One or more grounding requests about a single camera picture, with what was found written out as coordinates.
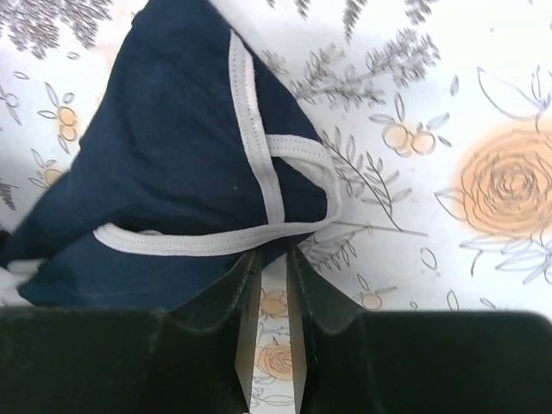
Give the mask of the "navy white-trimmed underwear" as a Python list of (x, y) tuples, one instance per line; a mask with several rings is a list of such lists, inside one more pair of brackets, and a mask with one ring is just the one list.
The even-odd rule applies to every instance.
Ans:
[(331, 158), (208, 1), (133, 20), (70, 169), (1, 249), (1, 303), (172, 311), (334, 222)]

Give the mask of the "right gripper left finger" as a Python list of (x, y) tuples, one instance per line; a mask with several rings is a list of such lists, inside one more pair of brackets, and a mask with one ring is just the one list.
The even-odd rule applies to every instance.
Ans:
[(1, 311), (4, 413), (245, 413), (261, 260), (177, 310)]

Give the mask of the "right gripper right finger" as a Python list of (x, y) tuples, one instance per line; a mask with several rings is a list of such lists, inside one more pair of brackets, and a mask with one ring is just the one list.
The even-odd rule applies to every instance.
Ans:
[(286, 258), (299, 413), (548, 413), (551, 324), (523, 311), (370, 311)]

